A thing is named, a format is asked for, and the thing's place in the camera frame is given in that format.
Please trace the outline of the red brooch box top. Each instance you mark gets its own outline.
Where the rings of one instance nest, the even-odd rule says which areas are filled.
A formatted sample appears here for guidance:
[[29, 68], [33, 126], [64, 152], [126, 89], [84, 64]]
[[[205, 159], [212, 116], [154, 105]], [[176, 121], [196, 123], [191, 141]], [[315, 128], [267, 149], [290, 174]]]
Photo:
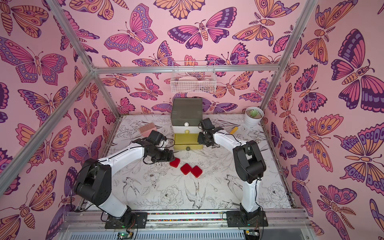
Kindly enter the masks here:
[[170, 166], [173, 168], [177, 168], [180, 164], [181, 160], [179, 158], [175, 158], [173, 161], [170, 162]]

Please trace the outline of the red brooch box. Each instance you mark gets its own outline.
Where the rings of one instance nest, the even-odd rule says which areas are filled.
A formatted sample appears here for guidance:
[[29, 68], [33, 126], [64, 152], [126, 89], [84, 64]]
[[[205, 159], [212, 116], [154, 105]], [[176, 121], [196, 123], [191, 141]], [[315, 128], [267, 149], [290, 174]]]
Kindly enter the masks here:
[[195, 178], [199, 178], [202, 173], [203, 173], [203, 170], [199, 167], [199, 166], [194, 166], [192, 169], [191, 169], [191, 173], [192, 175], [195, 177]]
[[173, 161], [170, 162], [170, 166], [173, 168], [177, 168], [180, 164], [181, 160], [179, 158], [175, 158]]
[[191, 172], [192, 167], [188, 163], [186, 163], [183, 166], [181, 166], [180, 170], [184, 175], [187, 175]]

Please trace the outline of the three-tier drawer cabinet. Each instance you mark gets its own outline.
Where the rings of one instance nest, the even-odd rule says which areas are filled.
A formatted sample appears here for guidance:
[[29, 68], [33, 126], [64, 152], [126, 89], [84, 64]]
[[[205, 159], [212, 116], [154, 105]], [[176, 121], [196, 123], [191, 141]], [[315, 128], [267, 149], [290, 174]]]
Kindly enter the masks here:
[[201, 150], [198, 143], [202, 132], [199, 124], [203, 120], [203, 101], [201, 98], [176, 98], [173, 100], [171, 113], [172, 130], [174, 132], [174, 150]]

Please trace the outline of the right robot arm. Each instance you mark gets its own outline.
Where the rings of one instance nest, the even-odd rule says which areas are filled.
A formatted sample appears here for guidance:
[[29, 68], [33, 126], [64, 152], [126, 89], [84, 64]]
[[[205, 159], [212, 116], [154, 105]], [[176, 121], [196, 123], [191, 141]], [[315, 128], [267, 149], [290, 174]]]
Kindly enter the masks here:
[[264, 217], [264, 209], [258, 204], [258, 191], [267, 170], [258, 144], [237, 139], [222, 127], [215, 127], [209, 118], [203, 119], [198, 128], [201, 130], [199, 144], [206, 147], [219, 145], [233, 154], [237, 175], [243, 181], [240, 219], [245, 225], [255, 224], [259, 217]]

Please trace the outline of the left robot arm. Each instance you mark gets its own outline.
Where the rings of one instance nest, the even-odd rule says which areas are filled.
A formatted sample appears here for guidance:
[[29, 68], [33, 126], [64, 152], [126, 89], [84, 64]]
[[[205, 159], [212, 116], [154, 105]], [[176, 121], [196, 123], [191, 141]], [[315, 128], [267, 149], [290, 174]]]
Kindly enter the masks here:
[[136, 139], [114, 154], [98, 160], [86, 160], [73, 192], [110, 216], [117, 219], [123, 217], [130, 210], [112, 193], [112, 177], [132, 162], [147, 157], [151, 158], [150, 164], [174, 161], [174, 151], [167, 144], [168, 139], [163, 134], [152, 131], [148, 137]]

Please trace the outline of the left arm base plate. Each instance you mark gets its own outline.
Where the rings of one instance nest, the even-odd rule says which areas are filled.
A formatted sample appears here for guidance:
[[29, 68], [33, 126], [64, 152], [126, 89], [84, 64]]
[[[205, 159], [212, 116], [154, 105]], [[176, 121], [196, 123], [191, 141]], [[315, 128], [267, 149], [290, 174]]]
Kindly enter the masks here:
[[120, 218], [108, 216], [105, 229], [144, 229], [147, 224], [148, 213], [129, 212]]

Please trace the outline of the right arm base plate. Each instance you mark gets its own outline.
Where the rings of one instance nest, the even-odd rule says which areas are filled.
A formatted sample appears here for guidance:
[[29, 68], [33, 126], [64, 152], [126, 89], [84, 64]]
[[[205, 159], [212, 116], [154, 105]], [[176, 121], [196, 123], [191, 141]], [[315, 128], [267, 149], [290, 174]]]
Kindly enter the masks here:
[[258, 228], [269, 226], [266, 213], [262, 210], [256, 210], [252, 213], [228, 211], [226, 212], [226, 219], [228, 227]]

